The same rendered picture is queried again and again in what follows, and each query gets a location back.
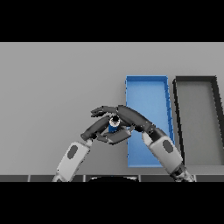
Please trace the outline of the blue bin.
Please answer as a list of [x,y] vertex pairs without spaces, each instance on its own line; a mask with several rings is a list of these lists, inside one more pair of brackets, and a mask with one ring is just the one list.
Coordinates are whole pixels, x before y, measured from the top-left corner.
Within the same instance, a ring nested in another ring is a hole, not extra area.
[[[127,75],[126,106],[142,114],[160,128],[173,142],[172,106],[166,75]],[[127,140],[128,167],[161,167],[142,140],[142,134],[133,131]]]

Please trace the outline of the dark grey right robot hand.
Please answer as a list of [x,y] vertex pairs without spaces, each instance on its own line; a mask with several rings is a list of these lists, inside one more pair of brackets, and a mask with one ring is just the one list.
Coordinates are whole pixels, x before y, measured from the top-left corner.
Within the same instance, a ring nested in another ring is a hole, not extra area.
[[165,136],[165,133],[153,122],[134,109],[123,105],[118,105],[117,107],[100,106],[99,108],[93,109],[91,113],[92,117],[103,116],[106,113],[114,113],[123,121],[124,126],[133,126],[137,132],[146,132],[153,141],[158,140],[158,137]]

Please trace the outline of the dark grey bin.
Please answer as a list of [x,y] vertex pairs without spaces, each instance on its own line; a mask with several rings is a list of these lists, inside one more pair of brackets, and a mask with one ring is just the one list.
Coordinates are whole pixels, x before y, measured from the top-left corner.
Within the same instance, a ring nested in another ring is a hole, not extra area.
[[224,113],[216,76],[172,82],[179,145],[186,165],[224,165]]

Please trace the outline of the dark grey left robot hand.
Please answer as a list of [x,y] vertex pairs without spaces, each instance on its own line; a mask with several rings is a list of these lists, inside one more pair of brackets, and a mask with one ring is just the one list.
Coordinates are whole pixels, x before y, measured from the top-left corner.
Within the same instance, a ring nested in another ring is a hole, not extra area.
[[104,142],[111,145],[119,144],[120,142],[131,137],[131,133],[134,127],[126,127],[124,126],[122,121],[120,122],[120,125],[116,132],[109,133],[109,120],[111,117],[112,116],[107,115],[96,121],[89,128],[87,128],[80,135],[80,137],[84,141],[87,141],[88,139],[98,140],[100,142]]

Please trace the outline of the blue pipe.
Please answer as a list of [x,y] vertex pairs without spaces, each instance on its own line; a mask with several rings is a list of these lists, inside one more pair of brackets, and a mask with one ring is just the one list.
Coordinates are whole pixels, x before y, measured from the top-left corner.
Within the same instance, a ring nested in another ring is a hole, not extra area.
[[117,131],[119,125],[120,125],[120,118],[118,115],[113,115],[110,120],[109,120],[109,124],[108,124],[108,132],[109,133],[114,133]]

